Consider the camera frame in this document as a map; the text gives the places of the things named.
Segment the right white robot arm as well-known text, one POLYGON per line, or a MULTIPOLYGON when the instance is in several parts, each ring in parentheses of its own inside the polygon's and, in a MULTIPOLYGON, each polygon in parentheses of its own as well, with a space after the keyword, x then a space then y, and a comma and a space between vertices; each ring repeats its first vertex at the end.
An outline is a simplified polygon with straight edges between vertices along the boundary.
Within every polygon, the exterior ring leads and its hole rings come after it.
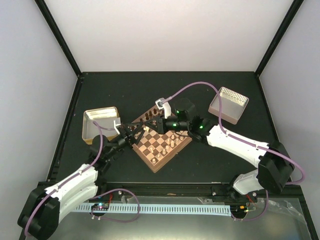
POLYGON ((288 153, 282 143, 259 142, 224 130, 210 119, 202 118, 195 105, 182 98, 174 106, 172 115, 169 103, 156 101, 156 107, 163 113, 145 121, 145 126, 164 135, 169 131, 186 131, 193 141, 232 153, 255 167, 255 170, 240 174, 228 187, 228 198, 240 201, 246 194, 266 190, 280 194, 287 184, 294 166, 288 161, 288 153))

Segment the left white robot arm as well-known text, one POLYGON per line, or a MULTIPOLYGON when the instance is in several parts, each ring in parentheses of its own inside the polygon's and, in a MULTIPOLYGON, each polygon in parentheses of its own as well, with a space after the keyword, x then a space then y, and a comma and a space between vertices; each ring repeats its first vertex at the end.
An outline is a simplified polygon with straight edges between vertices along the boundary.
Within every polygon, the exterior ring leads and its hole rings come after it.
POLYGON ((108 140, 104 128, 96 121, 98 135, 90 145, 90 155, 75 172, 49 187, 38 186, 28 196, 17 220, 26 237, 47 240, 59 223, 76 207, 87 200, 101 200, 106 195, 124 192, 124 189, 107 190, 104 175, 111 160, 124 148, 138 144, 144 134, 143 121, 113 124, 117 136, 108 140))

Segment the wooden chess board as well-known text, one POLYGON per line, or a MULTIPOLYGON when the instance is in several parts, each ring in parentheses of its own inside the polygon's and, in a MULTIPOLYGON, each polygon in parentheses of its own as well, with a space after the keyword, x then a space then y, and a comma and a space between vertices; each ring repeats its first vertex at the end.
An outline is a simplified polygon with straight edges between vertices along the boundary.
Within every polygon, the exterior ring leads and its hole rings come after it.
MULTIPOLYGON (((153 118, 154 116, 163 115, 164 111, 159 110, 156 105, 142 113, 135 121, 143 121, 153 118)), ((179 122, 179 129, 174 131, 170 130, 165 134, 158 134, 154 130, 150 129, 143 134, 142 139, 138 145, 133 145, 133 150, 138 156, 148 165, 148 167, 156 173, 166 163, 168 163, 176 154, 178 154, 184 147, 186 147, 192 138, 188 136, 187 125, 184 122, 179 122)))

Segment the left circuit board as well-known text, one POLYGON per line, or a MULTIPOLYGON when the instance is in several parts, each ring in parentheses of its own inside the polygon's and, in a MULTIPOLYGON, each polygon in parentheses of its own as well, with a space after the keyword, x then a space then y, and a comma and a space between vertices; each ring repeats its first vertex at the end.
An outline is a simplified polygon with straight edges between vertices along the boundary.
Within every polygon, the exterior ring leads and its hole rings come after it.
POLYGON ((107 211, 109 209, 109 204, 108 203, 94 203, 91 206, 91 210, 93 211, 107 211))

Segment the circuit board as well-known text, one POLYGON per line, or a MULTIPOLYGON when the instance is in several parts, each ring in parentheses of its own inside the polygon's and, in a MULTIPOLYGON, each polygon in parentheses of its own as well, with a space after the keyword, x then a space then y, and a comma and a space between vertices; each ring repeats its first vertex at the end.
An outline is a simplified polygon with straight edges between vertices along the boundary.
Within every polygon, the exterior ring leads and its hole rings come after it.
POLYGON ((232 205, 230 211, 232 213, 248 213, 255 211, 257 208, 255 206, 246 206, 246 205, 232 205))
POLYGON ((91 206, 91 210, 93 211, 107 211, 109 209, 109 204, 108 203, 94 203, 91 206))

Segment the right circuit board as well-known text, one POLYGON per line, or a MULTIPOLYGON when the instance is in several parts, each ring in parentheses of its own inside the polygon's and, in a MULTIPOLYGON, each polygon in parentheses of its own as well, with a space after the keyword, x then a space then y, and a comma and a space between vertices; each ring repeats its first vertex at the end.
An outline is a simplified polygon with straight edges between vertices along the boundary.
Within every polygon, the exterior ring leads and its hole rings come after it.
POLYGON ((232 205, 230 211, 232 213, 248 213, 255 211, 257 208, 255 206, 246 206, 246 205, 232 205))

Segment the silver metal tray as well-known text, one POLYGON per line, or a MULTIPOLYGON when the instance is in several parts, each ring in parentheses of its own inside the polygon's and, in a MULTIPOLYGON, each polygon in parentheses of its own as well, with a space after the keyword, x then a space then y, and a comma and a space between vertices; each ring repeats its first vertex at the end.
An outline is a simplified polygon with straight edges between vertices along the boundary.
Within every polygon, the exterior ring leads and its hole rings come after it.
POLYGON ((99 135, 99 130, 94 122, 100 126, 102 134, 108 140, 112 140, 118 135, 114 122, 119 124, 121 119, 115 106, 90 109, 83 113, 82 139, 88 145, 91 145, 94 137, 99 135))

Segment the pink patterned metal tin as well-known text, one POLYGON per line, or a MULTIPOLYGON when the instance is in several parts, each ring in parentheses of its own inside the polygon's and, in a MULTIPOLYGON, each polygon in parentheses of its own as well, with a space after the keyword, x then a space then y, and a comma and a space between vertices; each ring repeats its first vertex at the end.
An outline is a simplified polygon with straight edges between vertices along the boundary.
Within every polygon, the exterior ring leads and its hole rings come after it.
POLYGON ((218 92, 222 106, 221 118, 236 125, 249 103, 249 98, 226 87, 221 87, 218 92))

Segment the black mounting rail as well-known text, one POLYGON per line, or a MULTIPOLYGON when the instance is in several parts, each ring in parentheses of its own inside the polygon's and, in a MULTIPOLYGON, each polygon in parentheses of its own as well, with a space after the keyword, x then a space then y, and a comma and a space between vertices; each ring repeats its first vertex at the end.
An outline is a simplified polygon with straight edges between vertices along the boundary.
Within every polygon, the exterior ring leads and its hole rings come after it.
POLYGON ((116 189, 127 189, 139 197, 202 197, 212 198, 215 202, 244 203, 265 197, 263 190, 252 190, 241 195, 232 190, 227 183, 106 183, 101 193, 116 189))

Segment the black frame post left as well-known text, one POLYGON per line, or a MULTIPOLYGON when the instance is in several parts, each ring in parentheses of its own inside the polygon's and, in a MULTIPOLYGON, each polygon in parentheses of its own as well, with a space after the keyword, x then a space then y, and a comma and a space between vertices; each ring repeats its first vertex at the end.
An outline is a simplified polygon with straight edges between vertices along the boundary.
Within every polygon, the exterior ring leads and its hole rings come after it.
POLYGON ((73 72, 77 77, 82 75, 82 71, 80 70, 59 26, 57 25, 47 3, 45 0, 35 0, 34 1, 40 10, 42 16, 44 17, 47 25, 49 26, 51 32, 53 33, 56 41, 58 42, 62 52, 64 53, 68 63, 70 64, 73 72))

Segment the black frame post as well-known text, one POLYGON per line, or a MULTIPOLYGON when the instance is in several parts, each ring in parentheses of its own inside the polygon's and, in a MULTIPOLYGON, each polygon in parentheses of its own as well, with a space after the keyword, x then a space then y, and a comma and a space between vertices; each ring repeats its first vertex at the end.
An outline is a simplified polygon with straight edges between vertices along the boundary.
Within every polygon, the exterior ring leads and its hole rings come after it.
POLYGON ((62 52, 64 53, 68 63, 70 64, 73 72, 77 77, 82 75, 82 71, 80 70, 59 26, 57 25, 47 3, 45 0, 35 0, 34 1, 40 10, 42 16, 44 17, 47 25, 49 26, 51 32, 53 33, 56 41, 58 42, 62 52))
POLYGON ((266 68, 268 62, 270 61, 273 53, 277 49, 279 43, 281 42, 282 38, 284 37, 286 31, 288 30, 289 26, 291 25, 293 19, 295 18, 296 14, 298 13, 300 7, 302 6, 304 0, 293 0, 289 9, 287 10, 283 20, 281 21, 275 35, 273 36, 266 52, 264 53, 258 67, 255 70, 255 75, 260 77, 263 73, 264 69, 266 68))

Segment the black frame post right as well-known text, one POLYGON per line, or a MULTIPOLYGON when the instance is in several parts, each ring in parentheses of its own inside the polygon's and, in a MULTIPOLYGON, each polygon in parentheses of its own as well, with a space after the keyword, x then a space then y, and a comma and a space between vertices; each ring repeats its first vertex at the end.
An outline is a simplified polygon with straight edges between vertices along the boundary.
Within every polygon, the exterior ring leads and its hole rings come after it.
POLYGON ((293 19, 295 18, 296 14, 298 13, 300 7, 302 6, 304 0, 293 0, 289 9, 287 10, 283 20, 281 21, 275 35, 273 36, 266 52, 264 53, 258 67, 255 70, 255 75, 260 77, 263 73, 264 69, 266 68, 268 62, 270 61, 273 53, 277 49, 279 43, 281 42, 282 38, 284 37, 286 31, 288 30, 289 26, 291 25, 293 19))

